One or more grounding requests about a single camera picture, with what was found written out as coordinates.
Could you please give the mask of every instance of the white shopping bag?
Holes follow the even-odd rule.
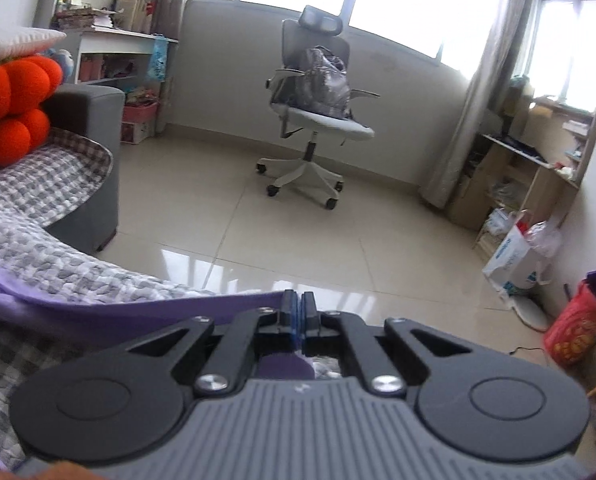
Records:
[[[499,292],[523,294],[542,281],[549,259],[537,253],[517,226],[511,229],[482,272]]]

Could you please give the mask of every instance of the sofa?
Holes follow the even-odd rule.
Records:
[[[124,93],[117,88],[63,84],[42,107],[52,126],[88,137],[110,150],[113,170],[78,209],[47,228],[61,242],[86,254],[104,249],[118,226],[120,128]]]

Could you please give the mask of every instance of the chair headrest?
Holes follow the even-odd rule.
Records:
[[[343,22],[339,16],[309,5],[302,11],[298,23],[300,27],[325,36],[337,36],[343,29]]]

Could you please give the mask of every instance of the white pillow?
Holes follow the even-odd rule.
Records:
[[[65,37],[64,32],[48,28],[0,27],[0,60],[46,50]]]

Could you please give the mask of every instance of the red cylindrical bag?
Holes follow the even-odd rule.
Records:
[[[552,359],[563,367],[580,361],[596,344],[596,297],[585,280],[547,330],[543,343]]]

